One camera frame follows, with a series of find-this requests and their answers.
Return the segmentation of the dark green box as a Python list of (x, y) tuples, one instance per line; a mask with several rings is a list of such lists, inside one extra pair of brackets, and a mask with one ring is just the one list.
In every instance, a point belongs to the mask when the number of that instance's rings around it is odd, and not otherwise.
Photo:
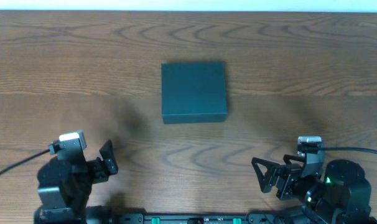
[(223, 62), (163, 63), (164, 124), (219, 123), (228, 116)]

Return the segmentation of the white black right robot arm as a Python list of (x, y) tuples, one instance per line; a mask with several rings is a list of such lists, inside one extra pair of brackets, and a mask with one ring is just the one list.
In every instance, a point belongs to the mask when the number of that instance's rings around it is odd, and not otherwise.
[(301, 202), (277, 214), (274, 223), (377, 223), (371, 216), (371, 185), (359, 164), (290, 155), (283, 160), (251, 160), (262, 192), (276, 187), (279, 200)]

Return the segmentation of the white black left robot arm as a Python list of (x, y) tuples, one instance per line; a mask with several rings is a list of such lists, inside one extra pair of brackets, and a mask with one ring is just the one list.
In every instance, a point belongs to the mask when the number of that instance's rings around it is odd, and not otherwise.
[(42, 205), (34, 213), (34, 223), (86, 223), (92, 186), (118, 173), (112, 141), (107, 140), (101, 156), (91, 161), (85, 159), (80, 139), (56, 140), (49, 149), (56, 156), (37, 173)]

